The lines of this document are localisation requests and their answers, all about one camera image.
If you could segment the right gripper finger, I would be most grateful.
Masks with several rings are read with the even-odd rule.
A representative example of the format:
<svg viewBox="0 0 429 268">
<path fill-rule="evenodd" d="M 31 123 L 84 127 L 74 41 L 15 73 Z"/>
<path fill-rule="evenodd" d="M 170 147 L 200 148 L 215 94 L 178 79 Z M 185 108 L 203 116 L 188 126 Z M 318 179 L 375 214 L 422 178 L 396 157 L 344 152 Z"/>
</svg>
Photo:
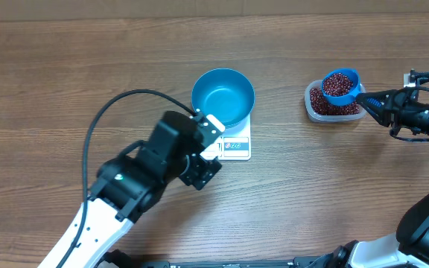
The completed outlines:
<svg viewBox="0 0 429 268">
<path fill-rule="evenodd" d="M 390 89 L 380 92 L 363 92 L 355 98 L 357 104 L 361 106 L 398 106 L 395 97 L 397 89 Z"/>
<path fill-rule="evenodd" d="M 391 125 L 391 113 L 384 108 L 384 105 L 376 100 L 361 100 L 359 104 L 383 127 Z"/>
</svg>

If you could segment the blue plastic measuring scoop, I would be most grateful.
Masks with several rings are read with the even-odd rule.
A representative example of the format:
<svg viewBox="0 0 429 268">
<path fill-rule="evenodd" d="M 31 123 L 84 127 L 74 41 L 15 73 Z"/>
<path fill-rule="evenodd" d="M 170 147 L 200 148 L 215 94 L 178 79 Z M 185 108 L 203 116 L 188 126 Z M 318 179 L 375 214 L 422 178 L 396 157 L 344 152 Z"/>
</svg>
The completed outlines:
<svg viewBox="0 0 429 268">
<path fill-rule="evenodd" d="M 322 80 L 321 91 L 331 105 L 352 104 L 361 93 L 359 74 L 352 68 L 334 70 Z"/>
</svg>

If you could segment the red beans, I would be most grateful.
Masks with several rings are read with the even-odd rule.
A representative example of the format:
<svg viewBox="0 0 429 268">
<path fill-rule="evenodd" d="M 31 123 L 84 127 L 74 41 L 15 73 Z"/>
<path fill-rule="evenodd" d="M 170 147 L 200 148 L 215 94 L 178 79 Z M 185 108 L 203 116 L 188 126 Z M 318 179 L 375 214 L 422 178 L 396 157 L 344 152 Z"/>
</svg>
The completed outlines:
<svg viewBox="0 0 429 268">
<path fill-rule="evenodd" d="M 326 76 L 319 86 L 308 90 L 311 108 L 318 115 L 356 115 L 360 108 L 355 96 L 360 93 L 358 73 L 339 70 Z"/>
</svg>

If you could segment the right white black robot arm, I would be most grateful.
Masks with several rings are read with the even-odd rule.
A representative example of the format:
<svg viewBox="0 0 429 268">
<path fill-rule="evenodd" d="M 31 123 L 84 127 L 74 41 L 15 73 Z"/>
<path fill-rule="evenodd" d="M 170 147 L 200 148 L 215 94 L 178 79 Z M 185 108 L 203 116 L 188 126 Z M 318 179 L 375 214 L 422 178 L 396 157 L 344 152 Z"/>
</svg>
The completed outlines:
<svg viewBox="0 0 429 268">
<path fill-rule="evenodd" d="M 429 265 L 429 107 L 409 99 L 410 89 L 374 92 L 385 101 L 376 107 L 369 95 L 360 104 L 390 132 L 359 124 L 328 127 L 322 140 L 333 166 L 325 174 L 342 179 L 342 191 L 355 208 L 347 265 L 367 267 L 392 253 Z"/>
</svg>

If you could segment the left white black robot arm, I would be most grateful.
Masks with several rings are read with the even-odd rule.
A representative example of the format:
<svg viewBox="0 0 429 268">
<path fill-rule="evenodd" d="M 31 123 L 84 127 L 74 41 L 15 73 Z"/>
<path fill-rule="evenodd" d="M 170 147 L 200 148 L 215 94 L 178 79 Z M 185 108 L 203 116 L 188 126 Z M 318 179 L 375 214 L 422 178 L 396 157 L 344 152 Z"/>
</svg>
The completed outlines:
<svg viewBox="0 0 429 268">
<path fill-rule="evenodd" d="M 201 190 L 220 170 L 201 153 L 224 132 L 213 115 L 165 112 L 148 141 L 105 162 L 71 225 L 41 267 L 96 267 L 176 178 Z"/>
</svg>

